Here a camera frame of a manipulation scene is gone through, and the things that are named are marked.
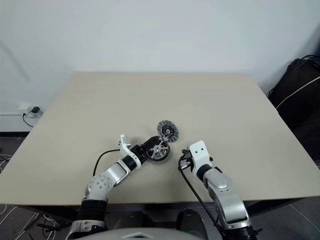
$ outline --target black cable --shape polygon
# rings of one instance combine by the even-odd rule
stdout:
[[[102,154],[99,156],[98,160],[97,160],[96,163],[95,163],[95,166],[94,166],[94,169],[93,169],[93,175],[92,175],[92,176],[96,175],[97,166],[98,166],[98,163],[99,163],[100,159],[102,158],[102,156],[105,155],[105,154],[111,153],[111,152],[116,152],[116,151],[120,151],[120,149],[113,149],[113,150],[105,151],[104,153],[102,153]]]
[[[9,162],[9,160],[8,160],[8,159],[5,159],[3,156],[0,156],[0,159],[1,159],[2,161]]]
[[[29,127],[34,127],[32,125],[30,125],[29,123],[26,122],[25,118],[28,117],[28,114],[31,113],[31,111],[29,111],[27,114],[23,113],[22,114],[22,120],[25,122],[25,124],[27,124]]]
[[[43,225],[45,225],[46,222],[47,222],[47,219],[44,219]],[[44,228],[44,227],[42,227],[42,235],[43,235],[45,238],[48,238],[48,237],[49,237],[49,236],[46,236],[46,235],[45,235],[45,228]]]
[[[31,240],[34,240],[34,238],[31,236],[30,232],[28,232],[28,235],[31,238]]]
[[[198,195],[198,193],[196,192],[196,190],[194,189],[194,187],[191,185],[191,183],[189,182],[189,180],[187,179],[184,171],[181,168],[181,159],[179,159],[178,162],[178,170],[181,173],[183,179],[185,180],[186,184],[189,186],[189,188],[191,189],[191,191],[193,192],[193,194],[195,195],[195,197],[198,199],[198,201],[201,203],[202,207],[204,208],[204,210],[206,211],[206,213],[208,214],[208,216],[210,217],[211,221],[213,222],[213,224],[215,225],[216,229],[218,230],[218,232],[220,233],[220,235],[222,237],[225,236],[224,231],[222,230],[222,228],[218,225],[217,221],[215,220],[214,216],[212,215],[212,213],[210,212],[210,210],[208,209],[208,207],[206,206],[206,204],[204,203],[204,201],[201,199],[201,197]]]

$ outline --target gear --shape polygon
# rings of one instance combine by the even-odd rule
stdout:
[[[146,154],[154,162],[160,162],[164,160],[170,152],[170,147],[168,143],[159,139],[157,144],[150,148]]]
[[[163,120],[159,122],[157,127],[160,137],[169,143],[173,143],[178,140],[179,131],[172,121]]]

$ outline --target white wall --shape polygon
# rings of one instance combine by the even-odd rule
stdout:
[[[241,72],[266,93],[320,39],[319,0],[1,0],[0,132],[75,71]]]

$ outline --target cable on floor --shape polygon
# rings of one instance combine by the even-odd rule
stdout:
[[[293,208],[298,214],[300,214],[305,220],[307,220],[319,233],[320,230],[305,216],[303,215],[298,209],[296,209],[292,204],[289,204],[291,208]]]
[[[5,217],[2,219],[2,221],[0,221],[0,226],[1,224],[7,219],[7,217],[17,208],[17,206],[15,206],[14,208],[12,208],[7,215],[5,215]]]
[[[9,162],[8,159],[5,159],[5,158],[4,158],[3,156],[1,156],[1,155],[0,155],[0,160],[1,160],[1,161],[5,161],[5,162]]]
[[[7,163],[7,162],[6,162],[6,161],[3,161],[2,163],[0,163],[0,167],[1,167],[1,165],[4,164],[4,163]]]
[[[5,205],[5,207],[4,207],[4,209],[3,209],[3,211],[2,211],[2,212],[0,212],[0,215],[1,215],[1,214],[4,214],[4,213],[5,213],[5,211],[6,211],[6,209],[7,209],[7,205]]]
[[[53,224],[54,227],[60,226],[52,217],[47,217],[47,216],[44,215],[44,214],[43,214],[43,217],[45,218],[45,220],[48,220],[48,221],[52,222],[52,224]],[[56,237],[56,231],[54,230],[54,231],[51,231],[51,232],[49,233],[49,236],[47,237],[46,240],[49,240],[49,238],[51,237],[52,233],[53,233],[53,237],[52,237],[51,240],[54,240],[54,239],[55,239],[55,237]]]
[[[44,219],[43,225],[46,225],[46,222],[47,222],[47,219]],[[42,227],[42,235],[43,235],[45,238],[48,237],[48,236],[45,235],[45,228],[44,228],[44,227]]]
[[[39,215],[39,213],[36,212],[35,214],[32,215],[32,217],[30,217],[30,219],[26,222],[26,224],[23,226],[23,228],[22,228],[21,231],[19,232],[18,236],[16,236],[16,238],[15,238],[14,240],[18,240],[19,238],[21,238],[21,236],[22,236],[23,234],[25,234],[25,232],[26,232],[26,231],[25,231],[26,226],[31,222],[31,220],[37,218],[38,215]]]
[[[34,240],[34,238],[31,236],[30,232],[28,232],[28,235],[29,235],[31,240]]]
[[[12,158],[12,155],[9,155],[9,154],[0,154],[0,156],[5,156],[5,157],[10,157],[10,158]]]

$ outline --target gray floor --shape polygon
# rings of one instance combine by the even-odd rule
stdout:
[[[0,154],[12,155],[24,140],[23,137],[0,137]],[[4,209],[4,205],[0,205],[0,213]],[[8,205],[6,211],[0,214],[0,222],[8,214],[14,206]],[[201,216],[207,229],[210,240],[221,239],[218,231],[213,227],[209,217],[205,211],[197,206],[192,205]],[[156,222],[174,221],[181,209],[168,209],[159,211],[147,211],[151,219]],[[106,222],[109,228],[112,228],[117,219],[128,214],[127,209],[111,212],[106,215]],[[30,219],[34,212],[17,207],[8,218],[0,224],[0,240],[15,240],[21,229]],[[38,223],[43,223],[42,216]],[[320,239],[320,197],[305,198],[292,204],[260,214],[252,218],[254,229],[263,229],[258,235],[260,240],[270,239],[290,239],[290,240],[319,240]],[[55,240],[63,240],[68,233],[68,228],[57,231]],[[19,239],[31,240],[29,234],[34,240],[45,240],[42,229],[36,225],[26,231]]]

